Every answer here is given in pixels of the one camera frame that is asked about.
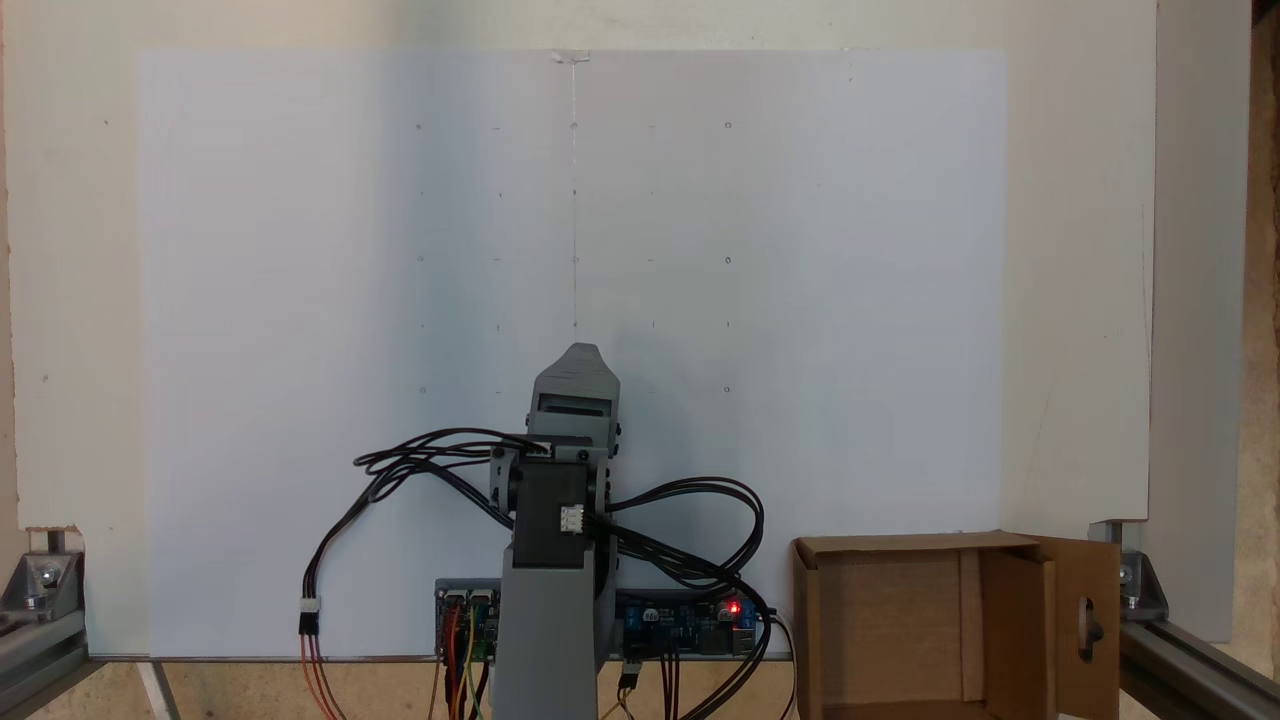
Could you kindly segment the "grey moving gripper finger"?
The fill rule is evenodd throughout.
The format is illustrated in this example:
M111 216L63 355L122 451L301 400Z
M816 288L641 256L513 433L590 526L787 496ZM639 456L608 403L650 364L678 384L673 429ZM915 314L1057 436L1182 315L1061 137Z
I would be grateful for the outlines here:
M535 378L527 432L588 438L591 446L613 446L620 425L620 378L598 346L573 343Z

